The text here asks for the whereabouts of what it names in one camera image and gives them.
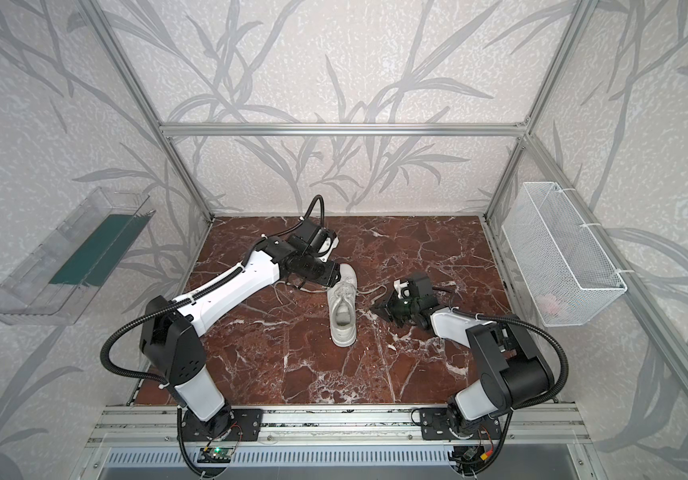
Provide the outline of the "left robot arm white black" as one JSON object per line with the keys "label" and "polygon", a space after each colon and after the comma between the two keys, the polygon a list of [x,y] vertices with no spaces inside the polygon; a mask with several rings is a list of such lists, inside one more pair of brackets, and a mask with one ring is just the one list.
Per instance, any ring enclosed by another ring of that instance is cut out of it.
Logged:
{"label": "left robot arm white black", "polygon": [[[340,266],[330,260],[337,235],[325,219],[311,217],[323,210],[322,195],[311,200],[299,221],[274,235],[264,235],[233,267],[215,279],[172,300],[153,299],[144,315],[111,334],[99,359],[109,372],[146,379],[167,390],[187,418],[181,426],[195,426],[208,439],[222,437],[234,422],[231,407],[207,369],[202,337],[223,316],[260,290],[296,275],[303,283],[331,288],[341,280]],[[153,372],[130,370],[115,364],[110,352],[124,335],[139,327],[139,348],[154,366]]]}

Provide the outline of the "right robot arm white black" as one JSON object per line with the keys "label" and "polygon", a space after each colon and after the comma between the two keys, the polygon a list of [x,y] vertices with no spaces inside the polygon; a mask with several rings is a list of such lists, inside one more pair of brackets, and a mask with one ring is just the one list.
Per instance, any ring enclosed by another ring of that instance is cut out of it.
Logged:
{"label": "right robot arm white black", "polygon": [[515,315],[464,312],[441,303],[427,277],[398,280],[370,311],[398,327],[420,327],[469,349],[477,379],[451,395],[434,433],[466,440],[500,416],[554,399],[567,384],[569,362],[547,331]]}

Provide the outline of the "white sneaker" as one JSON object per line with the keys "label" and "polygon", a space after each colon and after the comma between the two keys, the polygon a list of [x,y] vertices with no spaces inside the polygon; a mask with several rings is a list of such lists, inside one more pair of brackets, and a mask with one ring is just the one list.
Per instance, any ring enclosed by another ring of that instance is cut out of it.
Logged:
{"label": "white sneaker", "polygon": [[349,347],[356,340],[357,277],[349,264],[340,265],[341,280],[327,290],[331,338],[338,347]]}

